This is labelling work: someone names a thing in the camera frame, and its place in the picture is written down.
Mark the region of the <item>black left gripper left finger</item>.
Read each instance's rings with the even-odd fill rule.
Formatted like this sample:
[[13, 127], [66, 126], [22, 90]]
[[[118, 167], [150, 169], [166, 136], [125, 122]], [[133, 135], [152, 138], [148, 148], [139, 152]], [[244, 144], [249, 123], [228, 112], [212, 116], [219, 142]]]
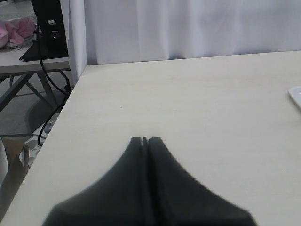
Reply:
[[131, 138], [114, 166], [97, 182], [53, 207], [45, 226], [147, 225], [143, 149]]

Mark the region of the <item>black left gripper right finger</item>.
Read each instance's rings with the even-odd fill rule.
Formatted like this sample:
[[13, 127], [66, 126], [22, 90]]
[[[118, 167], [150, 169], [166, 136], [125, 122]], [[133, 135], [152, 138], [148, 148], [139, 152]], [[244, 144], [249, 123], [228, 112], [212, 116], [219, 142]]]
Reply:
[[148, 182], [157, 226], [255, 226], [245, 209], [191, 176], [160, 137], [147, 143]]

